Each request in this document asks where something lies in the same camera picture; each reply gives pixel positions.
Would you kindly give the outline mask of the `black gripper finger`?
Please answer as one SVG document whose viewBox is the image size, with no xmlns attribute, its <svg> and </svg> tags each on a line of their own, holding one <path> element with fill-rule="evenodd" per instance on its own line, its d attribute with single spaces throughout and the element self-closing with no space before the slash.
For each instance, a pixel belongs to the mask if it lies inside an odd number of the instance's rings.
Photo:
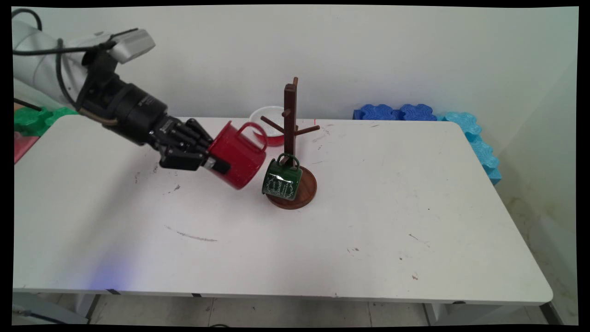
<svg viewBox="0 0 590 332">
<path fill-rule="evenodd" d="M 198 145 L 204 147 L 204 149 L 209 149 L 214 141 L 213 137 L 204 130 L 196 119 L 190 118 L 186 120 L 184 126 L 188 129 L 188 132 L 192 135 L 193 139 L 198 142 Z"/>
<path fill-rule="evenodd" d="M 198 168 L 203 167 L 212 172 L 227 174 L 232 168 L 227 161 L 214 157 L 201 148 L 187 152 L 177 147 L 160 146 L 159 153 L 159 165 L 166 169 L 195 172 Z"/>
</svg>

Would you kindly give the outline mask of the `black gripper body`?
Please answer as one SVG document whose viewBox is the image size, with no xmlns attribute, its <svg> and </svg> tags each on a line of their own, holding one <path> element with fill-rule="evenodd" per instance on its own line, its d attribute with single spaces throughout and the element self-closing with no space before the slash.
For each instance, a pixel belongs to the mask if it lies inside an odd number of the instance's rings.
<svg viewBox="0 0 590 332">
<path fill-rule="evenodd" d="M 118 76 L 89 76 L 75 105 L 85 116 L 136 145 L 190 151 L 188 141 L 170 133 L 180 121 L 168 115 L 168 106 Z"/>
</svg>

